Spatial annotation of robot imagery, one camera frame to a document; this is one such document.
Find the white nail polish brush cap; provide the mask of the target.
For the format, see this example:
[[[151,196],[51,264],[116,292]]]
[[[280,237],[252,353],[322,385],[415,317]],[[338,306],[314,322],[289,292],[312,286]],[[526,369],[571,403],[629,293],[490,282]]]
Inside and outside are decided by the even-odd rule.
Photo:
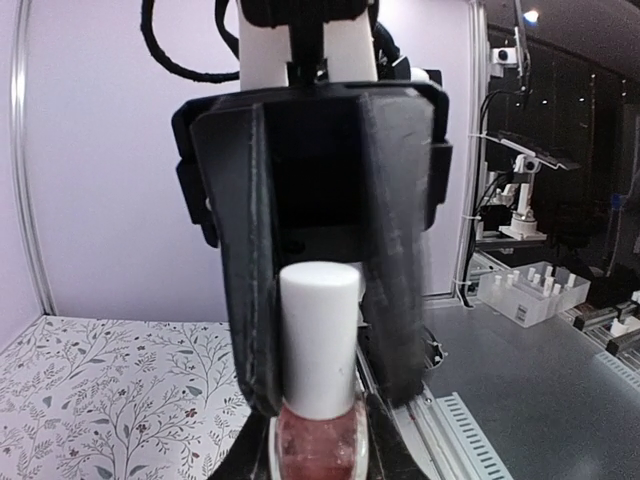
[[[283,396],[296,415],[331,420],[354,404],[360,272],[303,262],[279,275]]]

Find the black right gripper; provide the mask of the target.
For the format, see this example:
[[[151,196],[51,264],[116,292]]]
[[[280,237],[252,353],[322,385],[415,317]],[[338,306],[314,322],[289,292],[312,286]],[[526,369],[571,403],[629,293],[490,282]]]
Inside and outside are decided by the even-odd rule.
[[[197,98],[174,113],[178,179],[192,223],[220,245],[236,376],[252,410],[272,417],[282,403],[272,194],[285,231],[353,228],[363,170],[370,358],[391,405],[422,392],[421,236],[446,200],[449,106],[437,83],[384,81]]]

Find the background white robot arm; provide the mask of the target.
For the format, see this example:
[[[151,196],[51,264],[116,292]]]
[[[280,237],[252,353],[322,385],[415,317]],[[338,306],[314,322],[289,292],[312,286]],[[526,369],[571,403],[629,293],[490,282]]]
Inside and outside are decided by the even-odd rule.
[[[528,175],[528,180],[513,180],[513,176]],[[505,185],[529,185],[530,191],[525,193],[523,187],[519,188],[519,202],[526,203],[526,215],[521,215],[520,205],[517,207],[517,213],[514,216],[523,216],[527,221],[533,220],[533,210],[530,207],[531,195],[535,173],[501,173],[493,183],[488,184],[485,193],[479,196],[481,200],[485,197],[487,202],[493,202],[493,197],[507,197],[513,200],[516,191],[514,186],[498,186],[504,180]],[[406,439],[402,435],[402,428],[396,425],[392,418],[392,409],[389,402],[392,400],[389,390],[391,380],[388,380],[381,363],[380,347],[374,345],[372,324],[369,322],[365,332],[359,334],[358,337],[358,357],[357,360],[357,376],[364,381],[363,392],[356,394],[356,413],[366,413],[367,419],[367,445],[368,445],[368,470],[366,479],[436,479],[432,474],[431,477],[425,472],[424,468],[414,458],[410,452]],[[438,366],[444,358],[444,351],[441,344],[433,336],[432,332],[421,327],[420,337],[425,345],[424,368],[422,370],[423,377],[429,380],[432,370]],[[281,402],[280,410],[269,411],[267,414],[260,411],[258,407],[252,406],[252,412],[245,421],[239,436],[234,441],[228,454],[222,460],[221,464],[216,468],[215,472],[207,479],[285,479],[284,467],[280,467],[277,440],[279,415],[283,412],[284,403]],[[312,430],[315,432],[319,426],[329,424],[338,424],[338,420],[304,420],[300,423],[301,427],[306,428],[304,438],[301,440],[314,440],[316,437],[310,437]]]

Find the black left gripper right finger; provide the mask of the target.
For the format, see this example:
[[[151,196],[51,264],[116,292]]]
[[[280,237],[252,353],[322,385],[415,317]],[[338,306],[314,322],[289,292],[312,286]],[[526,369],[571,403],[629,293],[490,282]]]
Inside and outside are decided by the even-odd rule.
[[[380,397],[365,395],[368,422],[369,480],[428,480],[409,452]]]

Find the pink nail polish bottle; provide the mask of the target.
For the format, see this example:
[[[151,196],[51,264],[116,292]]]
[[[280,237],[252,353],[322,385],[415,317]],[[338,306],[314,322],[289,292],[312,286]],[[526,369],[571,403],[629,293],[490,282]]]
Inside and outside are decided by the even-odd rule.
[[[365,398],[357,393],[351,410],[330,420],[310,420],[283,407],[270,421],[270,476],[273,479],[365,479],[369,434]]]

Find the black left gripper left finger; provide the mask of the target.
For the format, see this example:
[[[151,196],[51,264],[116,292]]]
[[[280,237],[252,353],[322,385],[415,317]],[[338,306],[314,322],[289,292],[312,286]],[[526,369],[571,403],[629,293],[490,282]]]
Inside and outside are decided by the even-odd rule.
[[[222,462],[208,480],[268,480],[270,420],[250,414]]]

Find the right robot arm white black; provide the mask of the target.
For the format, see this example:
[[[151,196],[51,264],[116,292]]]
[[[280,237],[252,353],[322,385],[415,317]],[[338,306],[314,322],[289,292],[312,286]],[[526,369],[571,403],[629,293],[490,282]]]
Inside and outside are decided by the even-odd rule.
[[[384,393],[403,403],[421,391],[421,237],[446,195],[449,100],[411,79],[381,25],[373,49],[378,84],[194,99],[172,119],[189,214],[221,252],[239,387],[267,416],[284,399],[290,265],[357,270]]]

